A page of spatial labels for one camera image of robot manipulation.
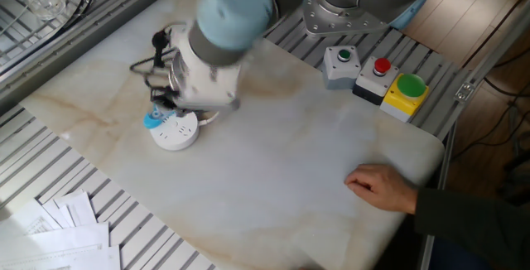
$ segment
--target human hand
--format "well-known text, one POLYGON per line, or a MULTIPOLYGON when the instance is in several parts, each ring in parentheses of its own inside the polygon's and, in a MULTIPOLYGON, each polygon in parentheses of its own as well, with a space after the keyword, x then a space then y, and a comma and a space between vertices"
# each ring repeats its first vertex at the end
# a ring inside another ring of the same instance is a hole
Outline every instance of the human hand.
POLYGON ((359 165, 344 183, 358 197, 386 211, 416 213, 417 190, 389 165, 359 165))

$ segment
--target person's arm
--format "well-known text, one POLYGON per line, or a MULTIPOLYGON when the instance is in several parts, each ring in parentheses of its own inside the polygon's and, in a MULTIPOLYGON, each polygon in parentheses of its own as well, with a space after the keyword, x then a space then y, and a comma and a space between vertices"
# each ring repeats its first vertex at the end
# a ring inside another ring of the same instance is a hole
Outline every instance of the person's arm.
POLYGON ((449 239, 504 267, 530 269, 530 213, 496 200, 408 186, 385 165, 361 165, 345 184, 371 205, 416 215, 416 231, 449 239))

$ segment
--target green button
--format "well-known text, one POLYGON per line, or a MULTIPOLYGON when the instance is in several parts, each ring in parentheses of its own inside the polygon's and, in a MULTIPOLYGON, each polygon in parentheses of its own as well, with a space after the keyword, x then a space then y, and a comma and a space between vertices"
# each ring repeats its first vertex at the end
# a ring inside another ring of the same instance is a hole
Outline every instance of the green button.
POLYGON ((339 51, 339 60, 346 62, 349 61, 351 58, 351 53, 347 50, 340 50, 339 51))
POLYGON ((397 88, 407 97, 420 97, 425 93, 425 82, 417 75, 402 75, 397 80, 397 88))

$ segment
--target red button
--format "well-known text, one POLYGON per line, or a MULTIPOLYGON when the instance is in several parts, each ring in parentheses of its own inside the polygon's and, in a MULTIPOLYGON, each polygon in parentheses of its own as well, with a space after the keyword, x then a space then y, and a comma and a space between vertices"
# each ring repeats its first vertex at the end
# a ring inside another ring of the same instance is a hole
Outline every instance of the red button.
POLYGON ((373 67, 378 73, 383 74, 390 70, 390 68, 392 67, 392 64, 390 64, 390 61, 386 58, 379 58, 375 61, 375 64, 373 67))

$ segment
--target emergency stop button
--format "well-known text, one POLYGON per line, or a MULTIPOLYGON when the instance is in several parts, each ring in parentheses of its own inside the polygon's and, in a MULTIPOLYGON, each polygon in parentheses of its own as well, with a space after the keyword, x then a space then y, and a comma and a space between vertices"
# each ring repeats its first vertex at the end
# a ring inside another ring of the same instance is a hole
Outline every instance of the emergency stop button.
POLYGON ((390 68, 392 68, 392 64, 387 58, 379 58, 373 64, 373 72, 377 76, 384 76, 390 68))

